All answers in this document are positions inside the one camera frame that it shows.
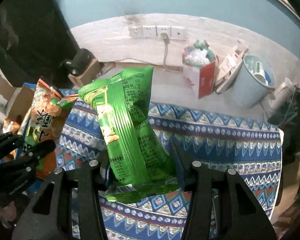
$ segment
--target small orange snack bag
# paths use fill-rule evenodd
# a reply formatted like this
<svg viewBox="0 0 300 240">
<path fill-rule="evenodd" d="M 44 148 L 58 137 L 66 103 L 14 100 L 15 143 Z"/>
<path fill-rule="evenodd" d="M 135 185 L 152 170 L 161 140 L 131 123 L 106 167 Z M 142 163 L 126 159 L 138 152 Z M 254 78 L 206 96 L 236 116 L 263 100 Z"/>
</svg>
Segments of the small orange snack bag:
<svg viewBox="0 0 300 240">
<path fill-rule="evenodd" d="M 31 106 L 31 118 L 23 152 L 46 140 L 58 140 L 78 94 L 63 97 L 61 92 L 39 79 Z M 37 177 L 45 179 L 57 167 L 55 153 L 39 160 Z"/>
</svg>

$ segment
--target green plastic bag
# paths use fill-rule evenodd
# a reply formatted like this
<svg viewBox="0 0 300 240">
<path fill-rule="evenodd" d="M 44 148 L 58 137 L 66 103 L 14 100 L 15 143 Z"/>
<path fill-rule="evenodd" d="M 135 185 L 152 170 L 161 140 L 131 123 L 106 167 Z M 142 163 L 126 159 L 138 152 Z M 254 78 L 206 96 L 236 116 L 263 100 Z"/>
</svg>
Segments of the green plastic bag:
<svg viewBox="0 0 300 240">
<path fill-rule="evenodd" d="M 79 90 L 97 112 L 116 182 L 109 201 L 139 202 L 179 188 L 173 160 L 163 149 L 147 117 L 153 68 L 128 68 Z"/>
</svg>

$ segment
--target trash can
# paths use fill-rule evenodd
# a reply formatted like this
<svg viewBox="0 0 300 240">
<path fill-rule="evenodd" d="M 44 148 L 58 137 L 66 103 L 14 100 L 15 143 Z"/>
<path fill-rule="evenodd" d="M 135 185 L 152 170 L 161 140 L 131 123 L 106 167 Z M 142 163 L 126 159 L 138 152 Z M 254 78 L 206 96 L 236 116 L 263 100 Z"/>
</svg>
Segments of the trash can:
<svg viewBox="0 0 300 240">
<path fill-rule="evenodd" d="M 262 83 L 252 74 L 254 65 L 257 62 L 262 63 L 268 85 Z M 237 106 L 240 106 L 243 109 L 251 108 L 263 98 L 268 90 L 273 88 L 274 85 L 275 78 L 271 67 L 256 56 L 246 55 L 243 58 L 240 72 L 234 83 L 231 97 Z"/>
</svg>

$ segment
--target metal bolt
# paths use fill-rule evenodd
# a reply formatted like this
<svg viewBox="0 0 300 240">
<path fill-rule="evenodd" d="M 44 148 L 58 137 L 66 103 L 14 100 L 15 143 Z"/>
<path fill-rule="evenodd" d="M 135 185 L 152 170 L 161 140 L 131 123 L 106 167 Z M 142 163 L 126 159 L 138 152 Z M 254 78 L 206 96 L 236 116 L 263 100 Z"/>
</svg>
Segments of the metal bolt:
<svg viewBox="0 0 300 240">
<path fill-rule="evenodd" d="M 98 165 L 98 161 L 97 161 L 97 160 L 92 160 L 92 161 L 89 162 L 89 165 L 90 165 L 91 167 L 97 166 L 97 165 Z"/>
<path fill-rule="evenodd" d="M 237 173 L 237 171 L 236 171 L 235 169 L 233 169 L 233 168 L 230 168 L 230 169 L 228 170 L 228 173 L 229 173 L 230 175 L 234 175 L 234 174 Z"/>
<path fill-rule="evenodd" d="M 199 162 L 199 161 L 193 161 L 193 162 L 192 162 L 192 165 L 193 165 L 194 167 L 200 167 L 200 166 L 201 166 L 201 162 Z"/>
<path fill-rule="evenodd" d="M 63 170 L 63 168 L 61 168 L 61 167 L 57 167 L 57 168 L 55 168 L 55 169 L 54 169 L 54 171 L 53 171 L 53 172 L 54 172 L 55 174 L 59 174 L 59 173 L 61 173 L 61 172 L 62 172 L 62 170 Z"/>
</svg>

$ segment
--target blue patterned fabric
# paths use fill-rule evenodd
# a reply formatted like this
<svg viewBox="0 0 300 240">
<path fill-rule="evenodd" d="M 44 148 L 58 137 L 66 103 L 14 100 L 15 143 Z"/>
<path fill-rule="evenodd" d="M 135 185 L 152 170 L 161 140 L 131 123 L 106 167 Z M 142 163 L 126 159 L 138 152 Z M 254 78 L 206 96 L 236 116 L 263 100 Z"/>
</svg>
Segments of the blue patterned fabric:
<svg viewBox="0 0 300 240">
<path fill-rule="evenodd" d="M 77 93 L 63 90 L 64 95 Z M 149 122 L 169 150 L 172 135 L 194 159 L 209 168 L 236 169 L 269 217 L 281 174 L 281 141 L 277 127 L 266 122 L 227 116 L 181 106 L 151 102 Z M 57 165 L 66 170 L 98 156 L 105 148 L 98 116 L 78 100 L 64 126 L 56 150 Z M 76 191 L 73 192 L 74 207 Z M 148 197 L 140 203 L 110 203 L 100 193 L 109 239 L 180 239 L 189 210 L 191 192 L 176 191 Z M 215 236 L 214 213 L 210 237 Z M 73 211 L 73 233 L 80 237 Z"/>
</svg>

